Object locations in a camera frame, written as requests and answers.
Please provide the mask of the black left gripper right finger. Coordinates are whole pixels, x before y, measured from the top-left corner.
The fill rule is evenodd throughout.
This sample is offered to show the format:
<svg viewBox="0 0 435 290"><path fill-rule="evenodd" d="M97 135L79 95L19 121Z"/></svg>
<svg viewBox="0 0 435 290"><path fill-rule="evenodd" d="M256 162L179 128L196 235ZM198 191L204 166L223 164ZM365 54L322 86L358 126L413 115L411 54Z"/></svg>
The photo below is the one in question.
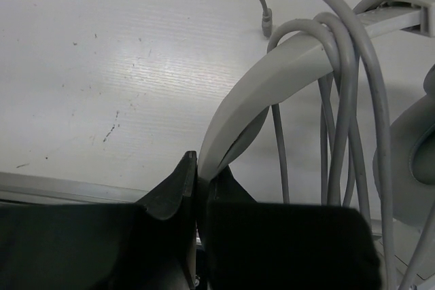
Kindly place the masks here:
<svg viewBox="0 0 435 290"><path fill-rule="evenodd" d="M367 222L340 206L255 201L224 169L203 228L212 289L380 289Z"/></svg>

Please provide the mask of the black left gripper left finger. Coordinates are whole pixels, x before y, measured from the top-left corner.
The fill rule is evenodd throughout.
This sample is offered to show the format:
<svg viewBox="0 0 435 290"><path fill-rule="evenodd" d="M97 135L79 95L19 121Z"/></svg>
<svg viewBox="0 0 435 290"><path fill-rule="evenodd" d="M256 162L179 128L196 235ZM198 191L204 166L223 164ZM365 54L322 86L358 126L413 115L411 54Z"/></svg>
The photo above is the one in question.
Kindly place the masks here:
<svg viewBox="0 0 435 290"><path fill-rule="evenodd" d="M2 289L193 289L196 153L144 197L1 207Z"/></svg>

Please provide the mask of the white grey over-ear headphones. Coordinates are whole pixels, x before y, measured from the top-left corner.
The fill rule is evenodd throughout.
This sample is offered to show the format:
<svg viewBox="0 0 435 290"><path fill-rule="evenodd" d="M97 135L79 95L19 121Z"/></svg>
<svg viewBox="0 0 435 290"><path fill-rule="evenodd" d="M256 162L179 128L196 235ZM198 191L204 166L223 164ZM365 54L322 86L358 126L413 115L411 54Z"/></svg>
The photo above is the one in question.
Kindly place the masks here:
<svg viewBox="0 0 435 290"><path fill-rule="evenodd" d="M423 97L396 121L389 118L385 83L372 38L393 31L419 28L432 35L433 7L426 0L362 0L350 8L343 0L324 0L339 31L330 32L314 20L282 24L270 37L267 55L259 60L228 93L207 129L198 160L203 181L216 177L240 156L261 130L268 108L341 69L355 96L355 63L359 54L370 86L377 151L374 176L384 224L401 221L421 228L434 217L434 188L418 182L412 161L434 131L434 101Z"/></svg>

